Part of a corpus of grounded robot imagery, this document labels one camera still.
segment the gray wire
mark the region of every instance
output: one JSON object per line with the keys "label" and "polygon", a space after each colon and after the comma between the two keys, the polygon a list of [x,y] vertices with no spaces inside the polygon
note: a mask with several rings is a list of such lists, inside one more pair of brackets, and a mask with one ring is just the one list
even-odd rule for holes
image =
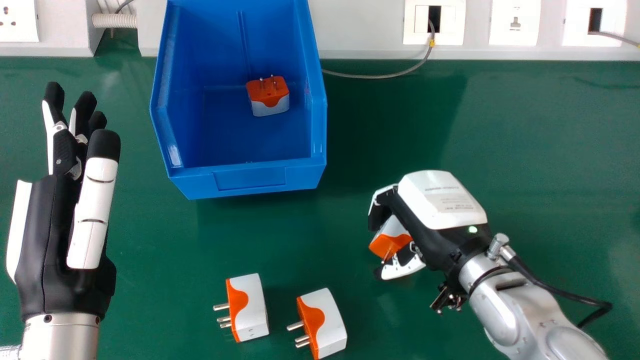
{"label": "gray wire", "polygon": [[608,37],[608,38],[614,38],[616,40],[620,40],[622,42],[626,42],[629,45],[633,45],[635,47],[640,48],[640,42],[635,42],[633,40],[618,36],[616,34],[612,34],[612,33],[604,33],[602,31],[590,31],[589,35],[600,35],[601,37]]}
{"label": "gray wire", "polygon": [[428,46],[427,53],[424,55],[422,60],[420,60],[420,62],[418,62],[414,66],[410,67],[409,69],[402,70],[402,71],[399,71],[399,72],[394,72],[392,74],[384,74],[384,75],[345,74],[343,72],[337,72],[337,71],[331,71],[331,70],[325,70],[325,69],[322,69],[322,72],[324,72],[325,74],[338,76],[340,78],[348,78],[348,79],[392,79],[392,78],[397,78],[397,77],[402,76],[402,75],[407,75],[410,72],[413,72],[416,69],[418,69],[419,67],[421,67],[424,63],[426,63],[427,59],[429,58],[429,55],[431,54],[431,50],[433,49],[433,47],[431,46],[431,42],[434,41],[435,37],[436,37],[436,30],[433,27],[433,23],[431,22],[431,20],[429,20],[429,27],[431,28],[431,33],[430,33],[431,36],[429,36],[429,39],[427,41],[427,46]]}
{"label": "gray wire", "polygon": [[120,13],[122,11],[122,9],[124,9],[125,6],[127,6],[128,4],[133,3],[134,0],[126,0],[124,3],[122,3],[120,6],[118,6],[118,8],[116,9],[115,13]]}

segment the robotic hand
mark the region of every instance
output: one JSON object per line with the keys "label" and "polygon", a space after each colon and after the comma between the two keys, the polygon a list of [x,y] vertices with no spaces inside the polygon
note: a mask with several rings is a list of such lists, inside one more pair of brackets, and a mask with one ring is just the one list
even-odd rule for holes
{"label": "robotic hand", "polygon": [[[612,305],[537,279],[506,235],[492,239],[484,209],[451,173],[414,172],[378,190],[369,230],[377,231],[369,248],[382,259],[376,277],[395,279],[425,267],[442,271],[445,281],[431,308],[460,311],[468,300],[491,343],[510,359],[607,359],[580,328]],[[576,327],[552,293],[600,309]]]}
{"label": "robotic hand", "polygon": [[0,358],[95,359],[100,321],[115,292],[106,238],[120,137],[84,92],[67,125],[65,93],[49,83],[42,101],[49,175],[18,181],[6,269],[20,296],[22,345]]}

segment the blue bin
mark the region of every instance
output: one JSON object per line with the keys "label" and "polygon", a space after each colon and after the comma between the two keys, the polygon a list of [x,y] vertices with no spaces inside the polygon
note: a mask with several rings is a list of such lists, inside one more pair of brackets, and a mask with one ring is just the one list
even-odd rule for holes
{"label": "blue bin", "polygon": [[[254,117],[245,84],[270,74],[289,111]],[[169,0],[150,111],[189,199],[316,188],[326,94],[307,0]]]}

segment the white corrugated tube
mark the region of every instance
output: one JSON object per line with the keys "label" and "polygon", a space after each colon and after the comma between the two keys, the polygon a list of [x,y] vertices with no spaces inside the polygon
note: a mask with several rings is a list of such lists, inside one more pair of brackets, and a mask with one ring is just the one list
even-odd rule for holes
{"label": "white corrugated tube", "polygon": [[136,16],[128,13],[94,13],[91,21],[96,28],[138,28]]}

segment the cable connector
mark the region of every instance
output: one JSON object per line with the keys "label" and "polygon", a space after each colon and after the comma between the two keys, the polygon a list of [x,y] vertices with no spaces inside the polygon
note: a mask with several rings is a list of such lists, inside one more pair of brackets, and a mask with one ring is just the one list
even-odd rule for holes
{"label": "cable connector", "polygon": [[347,347],[347,330],[329,289],[302,295],[296,302],[301,321],[287,326],[288,331],[304,327],[305,334],[296,338],[296,348],[309,345],[318,360]]}
{"label": "cable connector", "polygon": [[214,311],[229,309],[229,316],[218,318],[220,328],[231,328],[236,342],[252,340],[269,334],[267,309],[258,274],[227,279],[225,304],[215,305]]}

